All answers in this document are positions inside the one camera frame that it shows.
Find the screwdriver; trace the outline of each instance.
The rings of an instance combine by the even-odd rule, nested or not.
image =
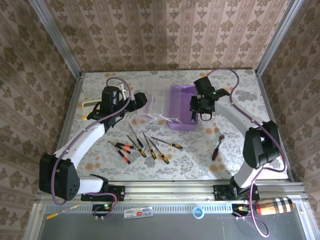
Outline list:
[[[212,161],[216,160],[217,156],[218,156],[218,153],[219,153],[219,147],[220,147],[220,144],[222,143],[222,141],[225,139],[225,136],[224,135],[220,135],[219,136],[219,143],[218,143],[218,146],[216,146],[215,150],[213,151],[213,154],[212,154]]]
[[[118,149],[121,149],[122,151],[124,151],[125,153],[127,153],[127,154],[131,154],[131,152],[128,150],[128,149],[126,149],[126,148],[124,148],[124,147],[122,147],[122,146],[119,146],[119,145],[117,145],[117,144],[113,144],[113,143],[111,143],[113,146],[115,146],[116,148],[118,148]]]
[[[138,147],[138,145],[131,139],[131,137],[129,137],[128,134],[126,134],[126,136],[128,137],[128,139],[130,139],[130,141],[133,143],[133,145],[135,145],[138,148],[138,151],[141,153],[141,155],[146,158],[147,155],[145,154],[144,151],[142,151],[142,149],[140,147]]]
[[[123,157],[123,159],[128,163],[128,164],[131,164],[131,162],[129,161],[129,158],[127,156],[125,156],[120,150],[118,150],[116,148],[117,152],[120,154],[121,157]]]
[[[150,144],[149,144],[149,142],[148,142],[148,139],[147,139],[145,133],[144,133],[144,132],[142,132],[142,133],[143,133],[143,136],[144,136],[144,138],[145,138],[145,140],[146,140],[146,143],[147,143],[148,146],[149,146],[149,150],[150,150],[150,152],[151,152],[151,155],[152,155],[153,159],[157,159],[157,156],[156,156],[154,150],[152,149],[152,147],[150,146]]]
[[[132,128],[132,126],[130,125],[130,123],[128,123],[128,124],[129,124],[129,126],[130,126],[133,134],[135,135],[138,144],[140,145],[141,148],[144,148],[144,145],[142,144],[142,142],[140,141],[140,139],[137,137],[137,134],[135,133],[134,129]]]
[[[131,145],[128,145],[128,144],[123,144],[121,142],[113,142],[113,141],[108,141],[109,143],[111,144],[114,144],[116,147],[117,146],[122,146],[122,147],[126,147],[128,149],[134,149],[135,147],[134,146],[131,146]]]
[[[160,141],[160,142],[163,142],[163,143],[165,143],[165,144],[169,144],[169,145],[171,145],[172,147],[175,147],[175,148],[177,148],[177,149],[182,149],[183,147],[182,146],[180,146],[180,145],[178,145],[178,144],[175,144],[175,143],[169,143],[169,142],[166,142],[166,141],[163,141],[163,140],[161,140],[161,139],[158,139],[158,138],[155,138],[155,137],[151,137],[152,139],[155,139],[155,140],[158,140],[158,141]]]
[[[162,159],[165,161],[166,164],[169,164],[169,160],[166,158],[166,156],[160,152],[160,150],[157,148],[157,146],[154,144],[153,141],[151,141],[151,139],[149,138],[150,143],[152,143],[152,145],[154,146],[154,148],[160,153],[160,156],[162,157]]]

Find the floral wallpaper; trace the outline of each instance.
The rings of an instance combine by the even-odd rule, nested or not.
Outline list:
[[[262,80],[320,226],[320,1],[303,2]]]
[[[45,0],[82,72],[253,69],[289,0]]]
[[[22,239],[75,79],[28,1],[0,1],[0,239]]]

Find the label sticker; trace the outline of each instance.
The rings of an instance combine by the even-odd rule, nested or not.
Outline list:
[[[148,218],[154,215],[154,210],[151,207],[137,207],[124,210],[124,219],[140,219]]]

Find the blue tape roll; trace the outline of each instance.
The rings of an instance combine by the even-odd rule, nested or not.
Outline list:
[[[192,215],[195,219],[202,219],[205,215],[205,212],[201,207],[197,206],[193,209]]]

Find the black and yellow screwdriver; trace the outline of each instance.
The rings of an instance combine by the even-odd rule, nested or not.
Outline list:
[[[117,152],[120,154],[120,156],[128,163],[131,164],[131,162],[129,161],[129,158],[127,156],[125,156],[120,150],[118,150],[116,148]]]
[[[182,146],[180,146],[180,145],[178,145],[178,144],[169,143],[169,142],[167,142],[167,141],[163,141],[163,140],[158,139],[158,138],[155,138],[155,137],[153,137],[153,136],[152,136],[151,138],[154,139],[154,140],[158,140],[158,141],[160,141],[160,142],[162,142],[162,143],[169,144],[169,145],[171,145],[172,147],[175,147],[175,148],[177,148],[177,149],[182,149],[182,148],[183,148]]]
[[[130,125],[130,123],[128,123],[128,124],[129,124],[129,126],[130,126],[133,134],[135,135],[136,141],[138,142],[138,144],[140,145],[140,147],[143,148],[144,145],[142,144],[142,142],[141,142],[140,139],[138,138],[137,134],[135,133],[135,131],[134,131],[134,129],[132,128],[132,126]]]
[[[131,139],[131,137],[129,137],[129,135],[128,134],[126,134],[126,136],[128,137],[128,139],[133,143],[133,145],[135,145],[136,146],[136,148],[138,149],[138,151],[141,153],[141,155],[144,157],[144,158],[146,158],[147,157],[147,155],[145,154],[145,152],[144,151],[142,151],[142,149],[140,148],[140,147],[138,147],[138,145]]]
[[[153,141],[151,141],[151,139],[149,138],[150,143],[152,143],[152,145],[154,146],[154,148],[160,153],[160,156],[162,157],[162,159],[165,161],[166,164],[169,164],[169,160],[166,158],[166,156],[160,152],[160,150],[157,148],[157,146],[154,144]]]
[[[149,142],[148,142],[148,139],[147,139],[145,133],[144,133],[144,132],[142,132],[142,133],[143,133],[143,136],[144,136],[144,138],[145,138],[146,144],[148,144],[148,146],[149,146],[149,150],[150,150],[150,153],[151,153],[153,159],[157,159],[157,156],[156,156],[154,150],[152,149],[152,147],[150,146],[150,144],[149,144]]]

